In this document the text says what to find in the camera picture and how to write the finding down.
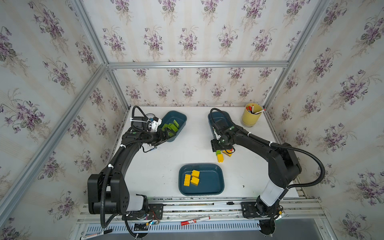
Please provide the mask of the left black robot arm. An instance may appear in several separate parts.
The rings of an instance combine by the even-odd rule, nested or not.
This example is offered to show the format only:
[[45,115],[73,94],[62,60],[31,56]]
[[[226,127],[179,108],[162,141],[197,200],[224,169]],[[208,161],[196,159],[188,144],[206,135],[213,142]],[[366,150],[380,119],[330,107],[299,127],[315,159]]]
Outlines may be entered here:
[[125,174],[136,153],[143,144],[157,147],[174,137],[172,130],[157,127],[152,131],[157,116],[148,117],[138,107],[132,107],[131,127],[122,136],[121,145],[100,173],[92,174],[87,181],[89,213],[100,216],[103,229],[107,228],[114,217],[127,212],[130,193],[125,182]]

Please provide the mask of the green lego brick back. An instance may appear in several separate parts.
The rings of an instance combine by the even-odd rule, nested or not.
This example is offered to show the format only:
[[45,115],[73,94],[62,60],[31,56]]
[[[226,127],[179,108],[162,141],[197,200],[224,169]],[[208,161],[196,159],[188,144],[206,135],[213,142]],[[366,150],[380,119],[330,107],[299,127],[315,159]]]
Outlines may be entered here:
[[175,126],[177,129],[180,128],[180,125],[179,125],[179,123],[178,123],[176,120],[173,120],[173,124],[174,124],[174,126]]

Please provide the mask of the yellow lego brick front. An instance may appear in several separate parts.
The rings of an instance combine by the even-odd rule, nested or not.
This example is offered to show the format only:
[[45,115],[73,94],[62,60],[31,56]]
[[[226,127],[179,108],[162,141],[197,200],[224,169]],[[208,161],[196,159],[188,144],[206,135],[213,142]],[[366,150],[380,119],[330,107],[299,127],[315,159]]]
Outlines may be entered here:
[[224,161],[223,154],[217,154],[217,160],[218,160],[219,163],[222,163]]

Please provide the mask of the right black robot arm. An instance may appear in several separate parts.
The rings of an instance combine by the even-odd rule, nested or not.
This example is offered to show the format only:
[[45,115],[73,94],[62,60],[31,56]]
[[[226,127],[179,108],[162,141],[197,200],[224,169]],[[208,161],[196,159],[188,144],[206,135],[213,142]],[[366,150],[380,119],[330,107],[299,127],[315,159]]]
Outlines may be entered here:
[[[225,151],[229,153],[230,150],[235,151],[235,145],[238,145],[257,154],[268,163],[269,182],[262,194],[258,196],[255,204],[259,216],[270,217],[275,220],[281,210],[280,201],[290,189],[313,187],[324,180],[326,175],[325,166],[314,154],[292,147],[288,143],[278,144],[258,137],[235,124],[229,114],[218,108],[210,110],[208,119],[213,135],[219,137],[211,140],[214,152]],[[304,154],[318,164],[320,173],[312,182],[304,184],[291,183],[302,173],[302,167],[296,153]]]

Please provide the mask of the small yellow lego brick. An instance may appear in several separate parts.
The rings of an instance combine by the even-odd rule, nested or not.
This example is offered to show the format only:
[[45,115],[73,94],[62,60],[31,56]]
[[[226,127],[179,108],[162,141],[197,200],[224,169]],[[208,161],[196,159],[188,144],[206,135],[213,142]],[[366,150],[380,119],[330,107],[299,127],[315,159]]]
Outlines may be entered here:
[[191,180],[190,180],[190,184],[191,185],[198,186],[199,183],[200,183],[200,179],[199,178],[192,177]]

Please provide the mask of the long yellow lego brick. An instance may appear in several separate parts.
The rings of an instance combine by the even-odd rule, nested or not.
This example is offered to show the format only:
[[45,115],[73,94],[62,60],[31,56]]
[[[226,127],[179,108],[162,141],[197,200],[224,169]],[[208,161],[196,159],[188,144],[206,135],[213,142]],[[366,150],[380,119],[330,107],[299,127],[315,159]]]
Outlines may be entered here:
[[183,186],[189,187],[191,184],[191,175],[185,174]]

